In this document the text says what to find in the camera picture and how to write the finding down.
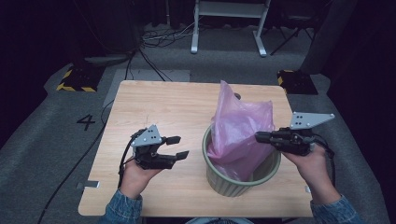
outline black curtain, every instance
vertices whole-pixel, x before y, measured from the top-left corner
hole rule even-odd
[[[360,0],[322,74],[329,97],[352,132],[396,223],[396,4]]]

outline wooden table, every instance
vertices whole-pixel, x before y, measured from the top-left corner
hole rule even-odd
[[[150,181],[142,193],[142,216],[312,217],[306,184],[294,164],[283,156],[273,178],[240,197],[224,197],[210,188],[201,145],[215,115],[219,87],[219,83],[122,81],[89,176],[100,186],[85,188],[78,211],[83,216],[105,212],[117,189],[120,158],[131,134],[157,124],[161,136],[181,137],[179,144],[160,147],[160,154],[175,155],[184,150],[190,154]],[[290,125],[290,105],[280,87],[231,87],[244,101],[271,100],[276,128]]]

